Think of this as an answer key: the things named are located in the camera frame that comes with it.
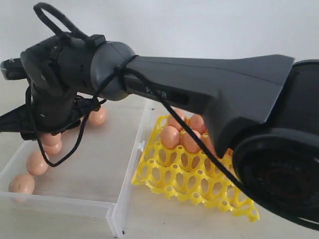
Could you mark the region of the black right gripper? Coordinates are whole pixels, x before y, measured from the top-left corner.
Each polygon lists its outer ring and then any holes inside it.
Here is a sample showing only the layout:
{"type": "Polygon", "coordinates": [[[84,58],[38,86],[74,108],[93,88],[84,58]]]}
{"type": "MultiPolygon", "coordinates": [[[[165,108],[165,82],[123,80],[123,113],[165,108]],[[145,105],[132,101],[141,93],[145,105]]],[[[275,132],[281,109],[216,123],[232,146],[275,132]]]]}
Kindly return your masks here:
{"type": "Polygon", "coordinates": [[[53,97],[34,85],[25,92],[25,104],[0,117],[1,132],[19,132],[23,140],[35,140],[36,133],[56,135],[78,127],[92,111],[105,101],[84,98],[76,91],[53,97]]]}

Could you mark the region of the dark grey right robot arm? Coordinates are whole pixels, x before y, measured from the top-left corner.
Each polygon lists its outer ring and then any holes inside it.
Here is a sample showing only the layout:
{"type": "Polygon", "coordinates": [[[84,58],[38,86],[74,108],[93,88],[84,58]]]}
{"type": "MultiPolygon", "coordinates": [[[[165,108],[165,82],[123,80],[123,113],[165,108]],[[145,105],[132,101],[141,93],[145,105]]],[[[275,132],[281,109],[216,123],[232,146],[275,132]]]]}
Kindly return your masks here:
{"type": "Polygon", "coordinates": [[[25,104],[0,118],[25,140],[79,125],[99,98],[130,94],[203,117],[217,156],[233,150],[236,186],[268,211],[319,228],[319,62],[144,57],[103,35],[52,36],[1,63],[27,79],[25,104]]]}

